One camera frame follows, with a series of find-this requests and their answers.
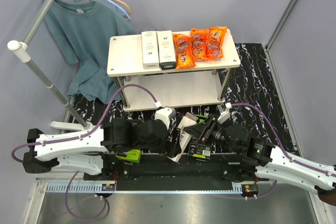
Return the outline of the white Harry's box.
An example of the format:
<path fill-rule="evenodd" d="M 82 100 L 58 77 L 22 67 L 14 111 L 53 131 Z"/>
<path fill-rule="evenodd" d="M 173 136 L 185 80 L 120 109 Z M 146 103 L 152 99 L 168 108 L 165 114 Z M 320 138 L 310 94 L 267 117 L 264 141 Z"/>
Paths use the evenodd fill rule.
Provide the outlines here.
<path fill-rule="evenodd" d="M 159 50 L 156 31 L 143 31 L 142 41 L 142 62 L 144 69 L 155 69 L 159 67 Z"/>
<path fill-rule="evenodd" d="M 176 68 L 176 55 L 171 30 L 158 31 L 159 62 L 162 70 Z"/>

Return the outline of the green black Gillette box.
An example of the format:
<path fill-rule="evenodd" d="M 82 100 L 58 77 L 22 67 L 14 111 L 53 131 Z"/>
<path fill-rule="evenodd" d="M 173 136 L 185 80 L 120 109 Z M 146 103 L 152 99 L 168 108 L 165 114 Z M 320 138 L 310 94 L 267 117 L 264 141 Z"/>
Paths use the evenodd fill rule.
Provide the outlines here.
<path fill-rule="evenodd" d="M 199 114 L 195 114 L 195 116 L 198 118 L 196 124 L 204 123 L 208 130 L 207 116 Z M 207 139 L 196 139 L 192 137 L 189 142 L 188 156 L 198 161 L 209 161 L 211 159 L 211 144 L 208 143 Z"/>
<path fill-rule="evenodd" d="M 118 152 L 115 156 L 119 160 L 126 162 L 139 163 L 142 152 L 140 150 L 130 150 L 128 152 Z"/>

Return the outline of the teal t-shirt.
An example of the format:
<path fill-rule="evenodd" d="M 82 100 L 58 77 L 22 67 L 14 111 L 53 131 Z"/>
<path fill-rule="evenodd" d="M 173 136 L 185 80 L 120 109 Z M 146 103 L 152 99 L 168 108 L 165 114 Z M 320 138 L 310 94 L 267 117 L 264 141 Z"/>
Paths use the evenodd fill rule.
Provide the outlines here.
<path fill-rule="evenodd" d="M 45 21 L 69 64 L 79 65 L 67 96 L 82 95 L 108 104 L 117 85 L 107 75 L 109 42 L 113 36 L 135 35 L 133 26 L 114 8 L 95 1 L 71 4 L 55 0 Z"/>

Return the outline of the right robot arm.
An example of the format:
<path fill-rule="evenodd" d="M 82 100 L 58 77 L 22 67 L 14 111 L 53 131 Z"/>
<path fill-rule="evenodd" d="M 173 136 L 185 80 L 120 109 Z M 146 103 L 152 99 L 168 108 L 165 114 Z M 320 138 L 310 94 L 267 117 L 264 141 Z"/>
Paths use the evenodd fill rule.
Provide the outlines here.
<path fill-rule="evenodd" d="M 251 133 L 239 124 L 223 127 L 213 117 L 185 127 L 198 144 L 220 144 L 241 156 L 239 176 L 277 180 L 318 195 L 327 204 L 335 205 L 335 166 L 321 165 L 292 155 Z"/>

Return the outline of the white Harry's box lettered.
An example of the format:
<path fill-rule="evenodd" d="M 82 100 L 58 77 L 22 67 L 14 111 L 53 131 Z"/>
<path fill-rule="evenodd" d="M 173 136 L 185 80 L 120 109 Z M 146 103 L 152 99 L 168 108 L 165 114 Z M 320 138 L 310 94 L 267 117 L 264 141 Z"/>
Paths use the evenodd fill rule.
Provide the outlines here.
<path fill-rule="evenodd" d="M 192 138 L 190 134 L 185 132 L 185 128 L 195 125 L 197 121 L 198 118 L 189 112 L 182 117 L 178 127 L 175 127 L 172 131 L 171 140 L 166 142 L 166 157 L 175 163 L 179 162 Z"/>

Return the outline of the white two-tier shelf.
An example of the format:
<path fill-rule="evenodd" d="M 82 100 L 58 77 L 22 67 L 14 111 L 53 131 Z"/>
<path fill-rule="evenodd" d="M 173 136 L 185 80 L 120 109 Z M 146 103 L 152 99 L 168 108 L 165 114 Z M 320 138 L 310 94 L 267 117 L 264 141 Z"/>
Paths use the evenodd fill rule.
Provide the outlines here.
<path fill-rule="evenodd" d="M 219 70 L 228 74 L 240 66 L 240 59 L 230 31 L 222 46 L 224 57 L 211 61 L 197 61 L 194 68 L 144 69 L 141 35 L 111 37 L 107 74 L 119 84 L 137 84 L 153 93 L 163 106 L 174 108 L 220 104 L 224 102 L 229 77 L 219 78 Z"/>

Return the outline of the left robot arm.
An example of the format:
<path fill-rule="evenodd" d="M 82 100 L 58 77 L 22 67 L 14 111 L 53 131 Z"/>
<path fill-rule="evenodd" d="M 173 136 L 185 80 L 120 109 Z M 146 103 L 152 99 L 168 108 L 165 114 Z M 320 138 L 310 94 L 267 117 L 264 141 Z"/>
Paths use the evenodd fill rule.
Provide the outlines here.
<path fill-rule="evenodd" d="M 31 129 L 23 167 L 29 174 L 50 172 L 54 167 L 97 175 L 103 180 L 113 175 L 112 165 L 91 153 L 127 153 L 147 149 L 162 154 L 169 134 L 169 119 L 115 119 L 96 130 L 50 135 Z"/>

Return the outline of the orange razor pack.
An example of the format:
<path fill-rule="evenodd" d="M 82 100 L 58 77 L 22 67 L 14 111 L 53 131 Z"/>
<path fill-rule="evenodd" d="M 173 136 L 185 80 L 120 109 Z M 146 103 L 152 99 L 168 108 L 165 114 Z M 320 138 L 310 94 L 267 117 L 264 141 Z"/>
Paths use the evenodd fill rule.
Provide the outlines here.
<path fill-rule="evenodd" d="M 190 37 L 192 39 L 191 50 L 194 60 L 204 59 L 206 55 L 208 30 L 192 28 L 190 32 Z"/>
<path fill-rule="evenodd" d="M 208 29 L 206 42 L 206 59 L 220 59 L 224 56 L 222 46 L 227 33 L 227 26 L 216 26 Z"/>
<path fill-rule="evenodd" d="M 191 51 L 191 37 L 183 34 L 173 34 L 173 42 L 176 53 L 176 68 L 194 68 L 195 62 Z"/>

